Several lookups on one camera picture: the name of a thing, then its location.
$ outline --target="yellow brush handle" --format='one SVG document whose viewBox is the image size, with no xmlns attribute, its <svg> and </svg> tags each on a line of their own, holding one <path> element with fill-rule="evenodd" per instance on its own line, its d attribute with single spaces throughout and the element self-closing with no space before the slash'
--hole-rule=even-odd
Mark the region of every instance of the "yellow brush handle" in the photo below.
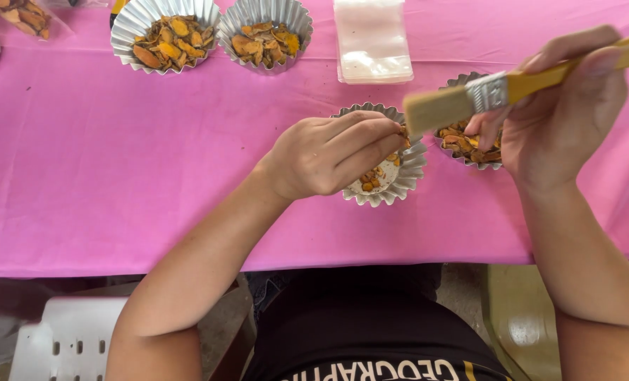
<svg viewBox="0 0 629 381">
<path fill-rule="evenodd" d="M 622 49 L 623 54 L 620 56 L 615 68 L 629 67 L 629 37 L 621 39 L 613 44 Z M 509 103 L 515 103 L 519 99 L 530 95 L 538 90 L 560 84 L 566 79 L 570 72 L 578 66 L 585 56 L 574 58 L 563 62 L 560 65 L 549 68 L 537 74 L 523 74 L 520 71 L 511 71 L 507 74 L 507 97 Z"/>
</svg>

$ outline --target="hand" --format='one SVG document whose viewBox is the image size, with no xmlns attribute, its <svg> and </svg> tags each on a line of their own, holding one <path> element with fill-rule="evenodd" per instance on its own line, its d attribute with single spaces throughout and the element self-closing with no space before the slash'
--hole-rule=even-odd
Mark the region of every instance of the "hand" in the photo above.
<svg viewBox="0 0 629 381">
<path fill-rule="evenodd" d="M 475 115 L 466 134 L 481 134 L 488 150 L 503 123 L 503 164 L 520 190 L 547 193 L 574 183 L 578 172 L 611 130 L 627 99 L 621 55 L 611 45 L 621 36 L 598 26 L 552 39 L 519 69 L 538 73 L 560 61 L 585 57 L 562 85 L 538 91 L 517 104 Z"/>
<path fill-rule="evenodd" d="M 333 195 L 402 147 L 399 123 L 376 111 L 308 118 L 287 129 L 259 162 L 289 200 Z"/>
</svg>

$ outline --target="black t-shirt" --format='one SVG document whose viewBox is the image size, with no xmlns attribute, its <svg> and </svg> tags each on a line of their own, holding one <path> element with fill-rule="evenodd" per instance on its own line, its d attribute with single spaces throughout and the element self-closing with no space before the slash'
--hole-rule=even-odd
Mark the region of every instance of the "black t-shirt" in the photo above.
<svg viewBox="0 0 629 381">
<path fill-rule="evenodd" d="M 368 279 L 294 281 L 260 317 L 243 381 L 512 381 L 449 309 Z"/>
</svg>

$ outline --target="paintbrush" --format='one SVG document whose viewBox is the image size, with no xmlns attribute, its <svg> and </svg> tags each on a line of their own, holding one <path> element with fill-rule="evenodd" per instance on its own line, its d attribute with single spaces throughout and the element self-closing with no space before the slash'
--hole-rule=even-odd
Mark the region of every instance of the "paintbrush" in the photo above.
<svg viewBox="0 0 629 381">
<path fill-rule="evenodd" d="M 615 68 L 629 67 L 629 37 L 614 43 L 622 49 Z M 580 63 L 574 58 L 537 74 L 511 71 L 487 75 L 463 86 L 409 95 L 404 98 L 404 117 L 411 135 L 438 129 L 508 104 L 514 104 L 538 90 L 564 81 Z"/>
</svg>

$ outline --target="pink tablecloth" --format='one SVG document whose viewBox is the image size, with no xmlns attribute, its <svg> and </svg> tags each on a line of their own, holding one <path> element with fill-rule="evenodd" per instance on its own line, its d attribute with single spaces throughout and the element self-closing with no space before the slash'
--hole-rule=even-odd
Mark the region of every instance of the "pink tablecloth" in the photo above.
<svg viewBox="0 0 629 381">
<path fill-rule="evenodd" d="M 301 118 L 366 101 L 400 106 L 406 92 L 460 73 L 510 69 L 571 30 L 609 22 L 629 35 L 621 0 L 407 0 L 415 79 L 344 85 L 331 1 L 305 5 L 312 44 L 276 77 L 251 73 L 220 49 L 182 75 L 133 71 L 112 54 L 107 9 L 59 12 L 75 37 L 55 43 L 0 20 L 0 276 L 147 272 Z M 377 209 L 342 195 L 299 201 L 244 270 L 530 262 L 505 170 L 465 167 L 424 142 L 426 176 L 407 199 Z M 579 180 L 629 257 L 629 101 Z"/>
</svg>

